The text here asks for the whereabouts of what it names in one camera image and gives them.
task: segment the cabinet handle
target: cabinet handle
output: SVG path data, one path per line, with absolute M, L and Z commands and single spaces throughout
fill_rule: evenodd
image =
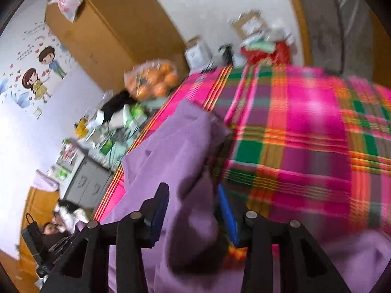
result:
M 91 195 L 96 195 L 99 192 L 101 187 L 102 187 L 102 185 L 95 184 L 95 190 L 94 190 L 94 192 Z
M 77 186 L 77 188 L 83 187 L 84 184 L 87 183 L 87 178 L 88 178 L 87 176 L 84 176 L 84 175 L 83 175 L 83 176 L 81 177 L 80 183 L 79 183 L 79 185 Z

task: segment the gray cabinet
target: gray cabinet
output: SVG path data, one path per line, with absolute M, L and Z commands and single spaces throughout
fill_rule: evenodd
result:
M 85 157 L 70 182 L 64 199 L 81 208 L 95 208 L 111 182 L 111 172 Z

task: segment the white plastic bag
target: white plastic bag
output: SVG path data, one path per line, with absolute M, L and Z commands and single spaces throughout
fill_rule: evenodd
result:
M 75 21 L 77 9 L 83 0 L 51 0 L 48 4 L 58 4 L 58 8 L 65 17 L 73 22 Z

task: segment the yellow dress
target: yellow dress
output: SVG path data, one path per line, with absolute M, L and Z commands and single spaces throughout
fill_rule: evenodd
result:
M 42 83 L 37 80 L 33 85 L 33 93 L 35 93 L 35 100 L 40 100 L 44 95 L 46 95 L 48 89 L 42 85 Z

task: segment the silver bolt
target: silver bolt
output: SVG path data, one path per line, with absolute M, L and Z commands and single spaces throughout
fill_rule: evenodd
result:
M 142 216 L 142 213 L 140 213 L 139 211 L 134 211 L 134 212 L 130 213 L 130 218 L 132 218 L 132 219 L 139 219 L 139 218 L 141 218 L 141 216 Z
M 98 222 L 96 220 L 90 220 L 87 224 L 87 228 L 94 229 L 98 226 Z
M 290 226 L 292 227 L 292 228 L 299 228 L 302 224 L 300 223 L 300 221 L 298 221 L 298 220 L 291 220 L 290 222 L 289 222 L 289 224 L 290 224 Z
M 249 219 L 255 219 L 258 217 L 258 214 L 253 210 L 249 210 L 246 212 L 246 217 Z

